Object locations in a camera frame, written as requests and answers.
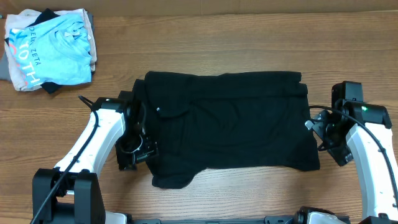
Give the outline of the black polo shirt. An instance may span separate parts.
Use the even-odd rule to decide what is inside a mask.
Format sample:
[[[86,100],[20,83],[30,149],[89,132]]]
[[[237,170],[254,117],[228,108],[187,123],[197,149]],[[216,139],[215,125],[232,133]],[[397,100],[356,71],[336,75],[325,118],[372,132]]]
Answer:
[[[132,90],[159,149],[147,161],[154,187],[182,189],[205,169],[320,168],[299,72],[149,72]]]

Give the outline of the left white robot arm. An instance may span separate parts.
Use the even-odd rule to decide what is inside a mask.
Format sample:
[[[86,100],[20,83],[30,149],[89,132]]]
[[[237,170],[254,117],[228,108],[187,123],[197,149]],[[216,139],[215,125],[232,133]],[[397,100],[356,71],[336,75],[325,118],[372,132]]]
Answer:
[[[99,176],[112,149],[121,170],[158,154],[146,132],[147,110],[132,98],[80,100],[91,113],[75,145],[52,169],[39,169],[32,179],[32,223],[132,223],[126,213],[105,209]]]

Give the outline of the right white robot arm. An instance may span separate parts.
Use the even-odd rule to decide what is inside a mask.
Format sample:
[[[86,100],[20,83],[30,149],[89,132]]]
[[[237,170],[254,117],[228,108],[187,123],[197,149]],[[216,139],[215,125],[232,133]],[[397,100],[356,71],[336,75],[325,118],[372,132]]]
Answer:
[[[319,151],[328,152],[339,166],[355,163],[362,223],[397,223],[397,162],[387,109],[359,101],[317,109],[305,125],[321,139]]]

